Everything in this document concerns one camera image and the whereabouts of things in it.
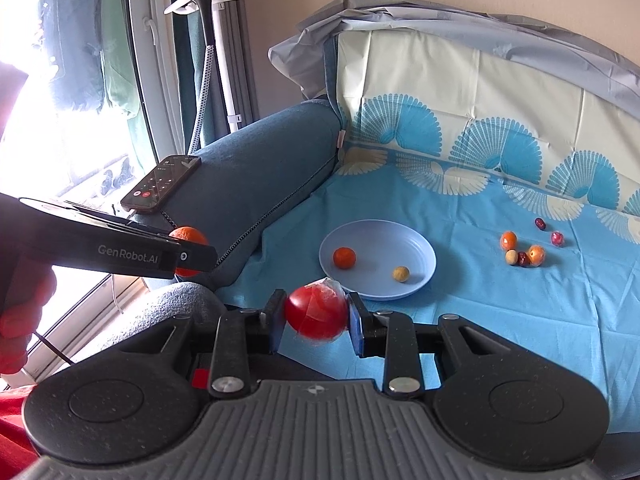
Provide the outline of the left hand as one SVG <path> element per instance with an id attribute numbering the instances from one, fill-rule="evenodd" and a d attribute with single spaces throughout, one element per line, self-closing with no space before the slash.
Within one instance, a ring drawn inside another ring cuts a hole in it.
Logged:
<path id="1" fill-rule="evenodd" d="M 1 313 L 1 373 L 17 373 L 27 362 L 27 346 L 39 326 L 43 307 L 55 293 L 52 266 L 22 259 Z"/>

